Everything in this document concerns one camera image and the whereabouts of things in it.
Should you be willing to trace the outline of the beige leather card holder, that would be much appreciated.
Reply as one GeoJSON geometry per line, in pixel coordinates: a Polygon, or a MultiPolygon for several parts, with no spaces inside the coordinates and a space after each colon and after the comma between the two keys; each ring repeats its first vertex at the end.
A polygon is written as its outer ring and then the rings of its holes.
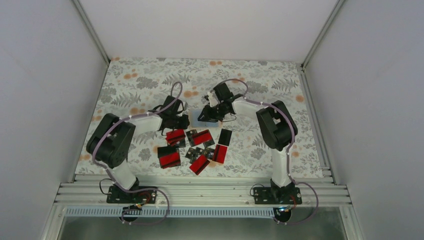
{"type": "Polygon", "coordinates": [[[202,109],[193,109],[188,112],[189,127],[192,129],[219,128],[221,123],[218,121],[206,120],[202,109]]]}

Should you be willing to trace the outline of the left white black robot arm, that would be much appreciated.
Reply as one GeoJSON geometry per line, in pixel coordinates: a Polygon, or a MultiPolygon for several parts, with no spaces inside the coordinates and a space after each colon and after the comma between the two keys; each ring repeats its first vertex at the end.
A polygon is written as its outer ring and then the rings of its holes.
{"type": "Polygon", "coordinates": [[[186,130],[190,124],[183,114],[185,104],[177,97],[167,96],[164,103],[137,115],[120,118],[107,113],[88,140],[86,151],[93,163],[106,170],[119,196],[131,203],[139,197],[138,179],[128,165],[129,148],[136,133],[186,130]]]}

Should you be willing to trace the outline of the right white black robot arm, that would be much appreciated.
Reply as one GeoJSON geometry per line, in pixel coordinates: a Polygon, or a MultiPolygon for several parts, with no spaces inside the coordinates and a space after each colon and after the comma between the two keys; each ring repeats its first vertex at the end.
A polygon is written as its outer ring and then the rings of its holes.
{"type": "Polygon", "coordinates": [[[257,120],[264,143],[272,152],[271,198],[278,204],[289,199],[295,182],[289,169],[290,148],[298,134],[297,126],[285,103],[273,103],[248,99],[244,94],[233,94],[223,81],[208,92],[197,120],[222,122],[226,115],[243,115],[257,120]]]}

